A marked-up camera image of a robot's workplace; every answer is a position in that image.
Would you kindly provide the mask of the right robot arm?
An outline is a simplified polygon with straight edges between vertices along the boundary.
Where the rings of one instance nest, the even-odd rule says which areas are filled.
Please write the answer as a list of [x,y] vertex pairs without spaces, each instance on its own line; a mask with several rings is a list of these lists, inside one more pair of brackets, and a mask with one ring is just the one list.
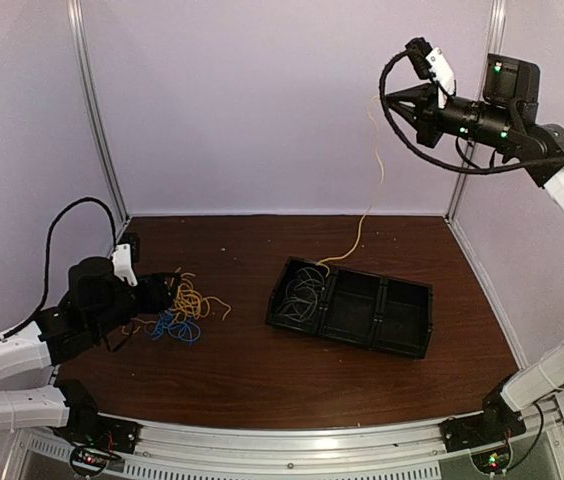
[[[470,40],[468,54],[452,41],[450,62],[477,91],[486,59],[486,40]],[[539,64],[542,70],[540,120],[564,126],[564,32],[506,33],[503,52]],[[451,198],[455,173],[443,173],[389,140],[384,157],[391,194],[406,213],[442,214]],[[564,213],[528,175],[513,172],[469,178],[456,219],[475,265],[493,294],[499,320],[508,329],[514,353],[532,363],[564,339]],[[564,391],[558,394],[564,414]]]

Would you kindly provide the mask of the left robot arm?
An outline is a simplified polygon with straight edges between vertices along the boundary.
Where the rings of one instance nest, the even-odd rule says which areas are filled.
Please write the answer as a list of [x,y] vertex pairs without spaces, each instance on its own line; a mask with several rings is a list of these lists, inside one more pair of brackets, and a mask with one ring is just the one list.
[[[138,276],[129,244],[115,243],[109,256],[92,256],[68,270],[68,288],[55,307],[40,302],[33,313],[0,333],[0,381],[19,374],[58,367],[99,346],[115,353],[109,336],[132,327],[140,315],[169,309],[181,276],[158,272]],[[69,441],[98,447],[115,439],[115,426],[99,412],[78,381],[61,381],[19,391],[0,391],[0,431],[46,427]]]

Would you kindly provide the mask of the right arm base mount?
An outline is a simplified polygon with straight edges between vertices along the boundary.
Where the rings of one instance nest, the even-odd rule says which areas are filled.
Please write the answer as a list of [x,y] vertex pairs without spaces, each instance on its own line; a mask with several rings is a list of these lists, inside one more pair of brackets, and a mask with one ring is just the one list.
[[448,453],[504,442],[526,432],[519,414],[500,407],[486,407],[481,413],[449,418],[439,428]]

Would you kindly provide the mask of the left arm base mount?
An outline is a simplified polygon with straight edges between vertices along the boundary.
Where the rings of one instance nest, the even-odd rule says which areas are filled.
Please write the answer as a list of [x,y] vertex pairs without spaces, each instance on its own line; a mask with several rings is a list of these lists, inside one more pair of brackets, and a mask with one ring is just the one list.
[[52,427],[56,436],[68,442],[95,447],[107,452],[132,454],[140,424],[102,415],[95,410],[71,410],[63,427]]

